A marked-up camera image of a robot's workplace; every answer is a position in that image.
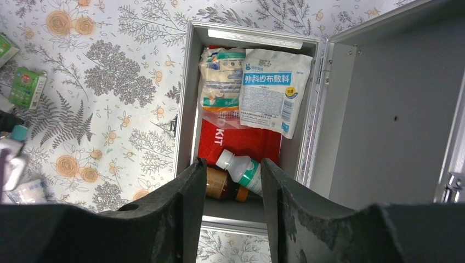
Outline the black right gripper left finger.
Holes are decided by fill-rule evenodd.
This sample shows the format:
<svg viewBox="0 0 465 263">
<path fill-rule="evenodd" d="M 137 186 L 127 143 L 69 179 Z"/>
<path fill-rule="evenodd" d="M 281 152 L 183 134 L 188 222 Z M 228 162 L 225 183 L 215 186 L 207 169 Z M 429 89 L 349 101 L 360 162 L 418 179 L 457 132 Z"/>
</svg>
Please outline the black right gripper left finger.
<svg viewBox="0 0 465 263">
<path fill-rule="evenodd" d="M 1 206 L 1 262 L 195 262 L 206 161 L 118 210 Z"/>
</svg>

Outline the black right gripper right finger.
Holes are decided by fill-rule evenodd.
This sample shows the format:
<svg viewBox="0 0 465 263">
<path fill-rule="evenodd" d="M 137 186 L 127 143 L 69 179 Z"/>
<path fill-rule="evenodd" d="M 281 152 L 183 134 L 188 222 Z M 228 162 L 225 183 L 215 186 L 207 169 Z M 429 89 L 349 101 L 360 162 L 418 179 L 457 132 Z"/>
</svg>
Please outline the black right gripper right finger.
<svg viewBox="0 0 465 263">
<path fill-rule="evenodd" d="M 352 210 L 261 162 L 272 262 L 464 262 L 464 204 Z"/>
</svg>

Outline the brown orange-capped bottle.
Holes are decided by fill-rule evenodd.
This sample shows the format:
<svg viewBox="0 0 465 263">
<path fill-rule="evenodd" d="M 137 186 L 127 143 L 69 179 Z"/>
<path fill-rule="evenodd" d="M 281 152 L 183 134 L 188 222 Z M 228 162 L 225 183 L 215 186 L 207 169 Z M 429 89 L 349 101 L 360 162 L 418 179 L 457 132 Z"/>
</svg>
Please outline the brown orange-capped bottle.
<svg viewBox="0 0 465 263">
<path fill-rule="evenodd" d="M 234 182 L 229 173 L 207 167 L 206 196 L 220 201 L 245 202 L 249 190 Z"/>
</svg>

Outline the white pill bottle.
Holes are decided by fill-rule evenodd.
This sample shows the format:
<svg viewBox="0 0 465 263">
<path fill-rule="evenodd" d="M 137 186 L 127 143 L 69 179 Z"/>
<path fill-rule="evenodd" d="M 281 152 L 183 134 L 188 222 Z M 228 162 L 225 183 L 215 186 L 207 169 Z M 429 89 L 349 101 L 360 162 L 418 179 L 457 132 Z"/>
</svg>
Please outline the white pill bottle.
<svg viewBox="0 0 465 263">
<path fill-rule="evenodd" d="M 261 166 L 250 156 L 236 156 L 224 149 L 216 161 L 216 166 L 226 170 L 235 183 L 263 196 Z"/>
</svg>

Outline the red first aid pouch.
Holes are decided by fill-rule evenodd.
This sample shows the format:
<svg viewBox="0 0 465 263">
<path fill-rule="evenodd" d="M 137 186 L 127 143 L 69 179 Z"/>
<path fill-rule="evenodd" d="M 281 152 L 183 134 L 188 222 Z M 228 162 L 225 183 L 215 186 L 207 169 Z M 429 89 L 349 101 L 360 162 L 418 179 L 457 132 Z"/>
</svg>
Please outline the red first aid pouch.
<svg viewBox="0 0 465 263">
<path fill-rule="evenodd" d="M 208 48 L 222 47 L 210 45 L 206 49 Z M 281 145 L 279 133 L 251 127 L 247 129 L 221 129 L 204 120 L 204 109 L 200 102 L 199 107 L 202 114 L 202 126 L 197 155 L 205 158 L 209 165 L 215 164 L 224 149 L 238 156 L 250 156 L 258 162 L 263 158 L 278 162 Z"/>
</svg>

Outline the grey metal box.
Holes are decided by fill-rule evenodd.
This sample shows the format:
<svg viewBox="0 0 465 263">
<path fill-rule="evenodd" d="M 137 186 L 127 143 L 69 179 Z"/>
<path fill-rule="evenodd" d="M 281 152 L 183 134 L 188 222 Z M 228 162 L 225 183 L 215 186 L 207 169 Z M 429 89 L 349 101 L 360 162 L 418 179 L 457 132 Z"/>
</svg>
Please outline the grey metal box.
<svg viewBox="0 0 465 263">
<path fill-rule="evenodd" d="M 462 202 L 464 1 L 413 1 L 330 38 L 192 21 L 180 109 L 178 175 L 199 150 L 198 62 L 208 45 L 313 57 L 293 139 L 279 167 L 352 209 L 374 202 Z"/>
</svg>

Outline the blue white gauze packet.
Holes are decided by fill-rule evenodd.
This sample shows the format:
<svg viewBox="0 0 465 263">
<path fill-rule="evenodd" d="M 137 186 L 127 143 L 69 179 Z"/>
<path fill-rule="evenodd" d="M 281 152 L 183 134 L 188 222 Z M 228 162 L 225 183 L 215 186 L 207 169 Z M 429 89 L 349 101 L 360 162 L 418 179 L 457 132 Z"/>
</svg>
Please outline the blue white gauze packet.
<svg viewBox="0 0 465 263">
<path fill-rule="evenodd" d="M 246 49 L 239 96 L 241 125 L 292 139 L 313 58 L 267 49 Z"/>
</svg>

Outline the bandage roll packet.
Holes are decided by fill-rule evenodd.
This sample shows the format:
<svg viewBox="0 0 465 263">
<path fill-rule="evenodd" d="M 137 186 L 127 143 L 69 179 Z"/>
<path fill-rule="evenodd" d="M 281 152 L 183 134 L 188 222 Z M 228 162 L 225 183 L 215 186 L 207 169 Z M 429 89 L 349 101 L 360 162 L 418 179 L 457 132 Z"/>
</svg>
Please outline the bandage roll packet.
<svg viewBox="0 0 465 263">
<path fill-rule="evenodd" d="M 204 50 L 199 61 L 199 102 L 204 110 L 221 112 L 239 109 L 245 56 L 243 48 Z"/>
</svg>

